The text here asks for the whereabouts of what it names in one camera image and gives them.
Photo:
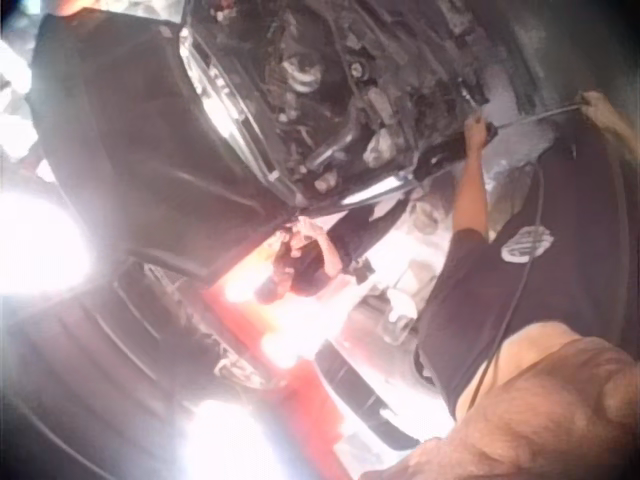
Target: open hood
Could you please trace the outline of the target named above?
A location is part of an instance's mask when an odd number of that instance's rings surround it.
[[[293,208],[207,117],[179,30],[90,9],[47,16],[29,104],[45,157],[100,254],[213,282]]]

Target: t-shirt logo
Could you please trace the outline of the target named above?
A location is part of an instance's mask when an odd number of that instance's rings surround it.
[[[536,245],[533,258],[542,255],[553,243],[551,232],[540,225],[536,235],[536,227],[522,228],[511,240],[502,246],[502,259],[509,263],[527,263],[531,249]]]

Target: person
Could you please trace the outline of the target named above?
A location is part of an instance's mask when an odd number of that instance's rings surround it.
[[[485,121],[467,121],[453,236],[418,319],[456,426],[363,480],[615,479],[640,458],[638,177],[602,131],[640,150],[606,97],[584,102],[492,242]]]
[[[270,304],[287,292],[312,297],[340,274],[354,275],[362,283],[373,273],[364,256],[389,233],[408,204],[409,197],[405,196],[374,219],[375,205],[354,208],[328,231],[309,218],[300,217],[293,231],[281,232],[273,273],[256,290],[256,300]]]

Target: car grille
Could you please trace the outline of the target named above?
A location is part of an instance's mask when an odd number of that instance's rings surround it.
[[[326,342],[316,354],[316,365],[333,392],[385,445],[395,451],[416,448],[419,441],[407,435],[382,414],[390,410],[336,347]]]

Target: engine bay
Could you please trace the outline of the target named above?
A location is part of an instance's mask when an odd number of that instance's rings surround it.
[[[412,173],[487,102],[503,57],[461,0],[197,0],[269,106],[296,181],[322,195]]]

